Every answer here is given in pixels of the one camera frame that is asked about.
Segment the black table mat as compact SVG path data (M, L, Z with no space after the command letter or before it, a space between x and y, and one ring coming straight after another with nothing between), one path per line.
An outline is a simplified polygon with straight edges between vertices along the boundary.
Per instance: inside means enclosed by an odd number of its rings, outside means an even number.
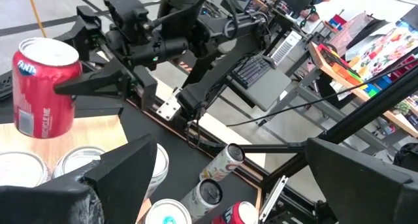
M186 141L145 113L122 106L114 99L79 97L73 129L79 145L92 145L106 151L151 133L169 155L169 173L151 196L181 200L198 183L199 172L212 160L206 153L189 147Z

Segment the red soda can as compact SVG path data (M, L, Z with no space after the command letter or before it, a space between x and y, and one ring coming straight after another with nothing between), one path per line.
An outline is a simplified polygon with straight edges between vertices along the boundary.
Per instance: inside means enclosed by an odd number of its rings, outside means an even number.
M219 214L210 224L258 224L258 222L258 212L254 205L248 201L241 201Z
M43 37L23 40L12 58L17 130L33 138L65 134L74 119L74 96L58 95L54 86L81 73L79 54L72 46Z

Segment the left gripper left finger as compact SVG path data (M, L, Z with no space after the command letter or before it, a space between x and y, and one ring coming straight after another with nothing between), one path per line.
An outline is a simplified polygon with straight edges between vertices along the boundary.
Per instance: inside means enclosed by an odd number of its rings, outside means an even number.
M135 224L156 155L146 134L34 188L0 186L0 224Z

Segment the colourful box stack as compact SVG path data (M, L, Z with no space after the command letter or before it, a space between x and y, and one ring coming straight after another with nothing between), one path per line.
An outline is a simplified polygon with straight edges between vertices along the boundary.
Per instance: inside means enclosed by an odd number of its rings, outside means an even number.
M332 51L324 44L320 44L317 47L320 51L321 56L325 59L326 63L332 67L335 73L339 74L348 82L352 83L354 87L356 86L357 88L360 88L363 91L367 89L367 84L364 84L360 76L354 70L352 70L349 67L349 65L337 55L336 52ZM337 86L346 88L343 87L341 84L337 83L337 81L335 82Z

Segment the black orange striped floor mat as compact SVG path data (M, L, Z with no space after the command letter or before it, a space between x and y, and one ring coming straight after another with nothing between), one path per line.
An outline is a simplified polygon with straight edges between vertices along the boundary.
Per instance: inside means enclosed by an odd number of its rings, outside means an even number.
M190 73L193 70L192 67L190 67L187 63L184 63L183 61L177 61L176 64L177 66L179 66L179 68L181 68L181 70L187 73Z

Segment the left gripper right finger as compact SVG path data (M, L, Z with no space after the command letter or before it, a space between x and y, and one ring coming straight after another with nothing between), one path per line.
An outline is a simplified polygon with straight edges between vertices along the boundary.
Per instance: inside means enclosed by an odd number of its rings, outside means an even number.
M319 138L305 155L339 224L418 224L418 172Z

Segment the light grey computer tower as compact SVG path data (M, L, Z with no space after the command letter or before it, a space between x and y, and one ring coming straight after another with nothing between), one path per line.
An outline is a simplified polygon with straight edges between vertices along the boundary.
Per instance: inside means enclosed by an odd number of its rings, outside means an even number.
M302 39L296 31L290 32L284 41L276 48L274 53L270 56L276 65L279 65L286 55L298 44Z

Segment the floral print cloth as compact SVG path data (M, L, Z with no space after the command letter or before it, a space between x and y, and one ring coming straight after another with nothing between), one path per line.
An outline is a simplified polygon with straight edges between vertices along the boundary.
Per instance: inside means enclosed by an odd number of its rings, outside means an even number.
M357 61L353 69L363 80L369 80L416 47L418 31L389 24L348 49L345 59Z

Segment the wooden shelf with black frame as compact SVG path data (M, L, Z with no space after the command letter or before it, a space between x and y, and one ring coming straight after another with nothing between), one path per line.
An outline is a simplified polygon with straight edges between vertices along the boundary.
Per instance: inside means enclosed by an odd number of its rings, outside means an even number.
M52 169L79 146L105 150L93 161L34 188L0 185L0 224L136 224L155 163L156 141L144 135L128 141L116 103L76 111L71 129L51 139L21 134L12 108L0 108L0 152L32 152Z

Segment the grey desk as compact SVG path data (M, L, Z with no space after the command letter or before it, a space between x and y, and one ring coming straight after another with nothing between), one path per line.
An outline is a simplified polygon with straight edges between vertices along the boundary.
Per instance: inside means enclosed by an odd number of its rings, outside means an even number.
M270 69L264 74L254 85L248 89L244 89L235 80L228 76L230 81L229 87L250 107L257 106L266 112L274 103L279 101L280 95L291 83L291 79L287 77L279 68Z

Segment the silver slotted rail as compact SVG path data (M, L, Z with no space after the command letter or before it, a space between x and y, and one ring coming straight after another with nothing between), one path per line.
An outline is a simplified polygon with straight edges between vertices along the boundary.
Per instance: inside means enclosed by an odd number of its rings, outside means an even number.
M278 197L280 196L280 193L283 191L287 181L288 177L282 176L274 185L272 191L270 192L267 200L263 204L263 207L261 208L261 211L259 212L259 222L258 224L264 224L266 221L269 213L273 209Z

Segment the wooden workbench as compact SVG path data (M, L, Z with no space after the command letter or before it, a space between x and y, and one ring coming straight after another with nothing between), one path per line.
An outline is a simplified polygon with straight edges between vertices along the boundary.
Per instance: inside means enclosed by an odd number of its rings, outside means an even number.
M310 43L308 45L308 49L310 51L311 57L317 67L321 69L324 73L329 75L331 78L333 78L337 83L341 84L343 87L351 88L354 87L354 85L350 82L348 82L345 78L341 77L339 74L335 73L330 65L328 65L325 61L325 59L321 56L320 51L318 50L318 47L314 43ZM359 97L362 101L368 101L370 97L367 95L367 93L360 88L354 89L351 91L353 94L355 94L357 97ZM391 111L386 111L383 113L383 115L393 124L397 125L399 128L401 128L403 131L405 131L407 134L418 138L418 130L401 114L394 114Z

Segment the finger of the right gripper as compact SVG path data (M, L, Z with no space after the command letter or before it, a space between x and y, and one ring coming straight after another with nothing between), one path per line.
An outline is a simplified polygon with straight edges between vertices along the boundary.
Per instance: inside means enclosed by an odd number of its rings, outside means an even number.
M76 7L73 27L68 32L55 37L55 40L60 40L75 48L80 61L89 61L89 53L100 47L101 37L101 19L90 7L82 5Z
M125 99L131 80L131 76L121 69L101 69L56 84L54 91L60 95Z

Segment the black computer mouse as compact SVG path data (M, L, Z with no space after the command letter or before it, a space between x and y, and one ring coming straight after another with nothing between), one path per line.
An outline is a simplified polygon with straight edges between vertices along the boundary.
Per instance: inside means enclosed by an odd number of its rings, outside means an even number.
M265 62L267 62L267 63L268 63L268 65L269 65L272 69L276 69L276 63L275 63L275 61L274 61L271 57L264 56L264 55L262 55L261 57L262 57L262 59L263 59Z

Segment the white Celsius can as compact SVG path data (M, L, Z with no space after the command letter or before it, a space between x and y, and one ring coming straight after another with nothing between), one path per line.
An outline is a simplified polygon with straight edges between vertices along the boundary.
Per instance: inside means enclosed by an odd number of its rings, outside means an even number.
M240 146L229 144L201 171L199 180L212 179L219 182L239 167L245 158L245 152Z
M200 181L180 202L186 207L192 224L216 208L223 199L221 186L212 179Z

